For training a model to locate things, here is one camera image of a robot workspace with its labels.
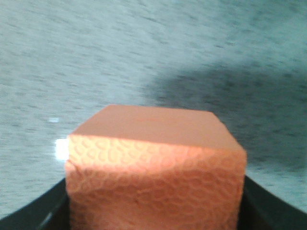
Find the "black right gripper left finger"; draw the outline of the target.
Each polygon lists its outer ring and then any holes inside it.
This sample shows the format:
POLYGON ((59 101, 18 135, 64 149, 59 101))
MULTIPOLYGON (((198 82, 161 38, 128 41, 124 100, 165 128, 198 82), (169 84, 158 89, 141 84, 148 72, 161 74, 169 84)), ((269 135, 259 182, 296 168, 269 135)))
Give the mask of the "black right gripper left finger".
POLYGON ((69 199, 62 179, 39 198, 0 220, 2 230, 69 230, 69 199))

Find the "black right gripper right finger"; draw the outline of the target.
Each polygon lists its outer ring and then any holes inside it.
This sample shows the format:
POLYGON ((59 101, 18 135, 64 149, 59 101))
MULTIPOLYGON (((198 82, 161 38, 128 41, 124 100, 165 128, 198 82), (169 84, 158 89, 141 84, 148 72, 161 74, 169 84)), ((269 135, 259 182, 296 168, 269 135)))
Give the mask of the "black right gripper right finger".
POLYGON ((305 230, 307 214, 245 177, 238 230, 305 230))

